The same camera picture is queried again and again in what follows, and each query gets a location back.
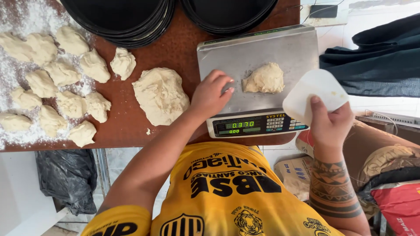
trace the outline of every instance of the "pizza dough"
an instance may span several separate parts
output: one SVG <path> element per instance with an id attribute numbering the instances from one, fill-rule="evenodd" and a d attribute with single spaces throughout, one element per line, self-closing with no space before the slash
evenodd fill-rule
<path id="1" fill-rule="evenodd" d="M 182 78 L 168 68 L 143 71 L 132 83 L 140 108 L 154 126 L 170 125 L 188 107 L 188 96 L 182 90 Z"/>
<path id="2" fill-rule="evenodd" d="M 86 95 L 87 113 L 95 120 L 104 123 L 107 119 L 107 110 L 111 110 L 111 102 L 106 100 L 100 93 L 94 92 Z"/>
<path id="3" fill-rule="evenodd" d="M 55 97 L 58 92 L 57 86 L 44 70 L 29 72 L 25 76 L 34 94 L 39 97 Z"/>
<path id="4" fill-rule="evenodd" d="M 136 58 L 127 49 L 118 47 L 115 57 L 111 61 L 111 68 L 114 73 L 121 76 L 121 80 L 126 80 L 136 67 Z"/>
<path id="5" fill-rule="evenodd" d="M 269 62 L 256 69 L 242 81 L 244 92 L 280 93 L 283 91 L 283 71 L 277 63 Z"/>
<path id="6" fill-rule="evenodd" d="M 50 106 L 42 105 L 38 115 L 41 128 L 52 138 L 57 136 L 57 130 L 67 128 L 67 121 Z"/>
<path id="7" fill-rule="evenodd" d="M 68 138 L 77 146 L 83 147 L 84 145 L 95 143 L 92 140 L 95 133 L 95 126 L 88 121 L 83 121 L 81 124 L 70 130 Z"/>
<path id="8" fill-rule="evenodd" d="M 87 112 L 85 99 L 70 91 L 57 93 L 57 105 L 70 118 L 82 118 Z"/>
<path id="9" fill-rule="evenodd" d="M 45 34 L 32 33 L 26 38 L 26 43 L 32 48 L 32 59 L 37 65 L 42 66 L 55 60 L 57 46 L 54 44 L 53 37 Z"/>
<path id="10" fill-rule="evenodd" d="M 81 79 L 81 74 L 73 66 L 63 62 L 51 62 L 44 69 L 50 74 L 55 86 L 74 84 Z"/>
<path id="11" fill-rule="evenodd" d="M 87 76 L 100 83 L 105 83 L 111 78 L 105 60 L 99 56 L 96 49 L 83 54 L 80 59 L 80 66 Z"/>
<path id="12" fill-rule="evenodd" d="M 89 45 L 84 37 L 69 26 L 60 27 L 55 37 L 66 53 L 80 56 L 89 51 Z"/>
<path id="13" fill-rule="evenodd" d="M 0 34 L 0 45 L 10 56 L 20 60 L 31 62 L 33 51 L 26 42 L 16 38 L 9 32 Z"/>
<path id="14" fill-rule="evenodd" d="M 37 106 L 42 105 L 42 99 L 33 93 L 32 89 L 25 91 L 18 86 L 10 92 L 14 102 L 19 104 L 23 109 L 33 110 Z"/>
<path id="15" fill-rule="evenodd" d="M 22 131 L 28 130 L 32 121 L 23 115 L 0 113 L 0 124 L 5 131 Z"/>

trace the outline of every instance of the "digital scale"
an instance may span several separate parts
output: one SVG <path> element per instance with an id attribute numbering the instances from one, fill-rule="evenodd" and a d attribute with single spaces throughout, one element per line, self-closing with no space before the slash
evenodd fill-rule
<path id="1" fill-rule="evenodd" d="M 315 27 L 300 24 L 202 42 L 197 46 L 197 57 L 201 80 L 213 69 L 222 70 L 235 80 L 222 90 L 235 88 L 230 101 L 217 115 L 207 119 L 210 137 L 255 137 L 309 128 L 288 117 L 282 103 L 306 72 L 319 68 Z M 269 62 L 277 63 L 284 72 L 283 91 L 243 92 L 242 80 Z"/>

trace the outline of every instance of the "tiger logo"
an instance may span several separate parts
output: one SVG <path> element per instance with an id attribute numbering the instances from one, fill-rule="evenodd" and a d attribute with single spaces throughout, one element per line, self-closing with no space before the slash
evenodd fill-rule
<path id="1" fill-rule="evenodd" d="M 235 225 L 239 228 L 240 236 L 265 236 L 262 231 L 262 220 L 247 210 L 243 210 L 234 219 Z"/>

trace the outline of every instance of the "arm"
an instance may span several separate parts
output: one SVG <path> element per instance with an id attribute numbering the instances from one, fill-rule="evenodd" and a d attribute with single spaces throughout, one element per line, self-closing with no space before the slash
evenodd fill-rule
<path id="1" fill-rule="evenodd" d="M 191 106 L 128 163 L 98 214 L 121 205 L 138 205 L 152 214 L 156 195 L 194 131 L 232 97 L 233 88 L 221 95 L 222 88 L 232 81 L 224 72 L 213 70 L 196 88 Z"/>
<path id="2" fill-rule="evenodd" d="M 315 160 L 309 201 L 324 220 L 346 236 L 370 235 L 343 156 L 343 143 L 354 115 L 347 102 L 333 113 L 319 97 L 311 98 Z"/>

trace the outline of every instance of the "yellow shirt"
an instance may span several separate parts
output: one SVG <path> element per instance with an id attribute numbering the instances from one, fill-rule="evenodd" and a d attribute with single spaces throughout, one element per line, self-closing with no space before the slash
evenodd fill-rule
<path id="1" fill-rule="evenodd" d="M 188 145 L 160 214 L 139 206 L 96 216 L 82 236 L 342 236 L 288 192 L 262 152 L 226 142 Z"/>

